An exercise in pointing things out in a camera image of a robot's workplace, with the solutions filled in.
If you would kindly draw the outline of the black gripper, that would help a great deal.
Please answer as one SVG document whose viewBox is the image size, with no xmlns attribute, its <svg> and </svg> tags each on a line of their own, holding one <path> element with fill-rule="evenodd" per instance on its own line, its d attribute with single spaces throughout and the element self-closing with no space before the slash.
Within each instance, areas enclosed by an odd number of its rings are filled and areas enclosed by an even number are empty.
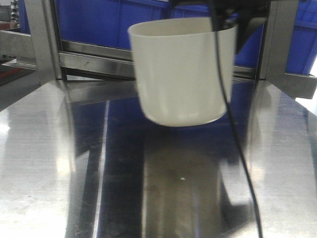
<svg viewBox="0 0 317 238">
<path fill-rule="evenodd" d="M 229 18 L 237 14 L 236 53 L 239 53 L 251 35 L 268 18 L 269 0 L 172 0 L 171 7 L 179 5 L 207 4 L 212 19 L 216 20 L 216 31 L 224 30 Z"/>
</svg>

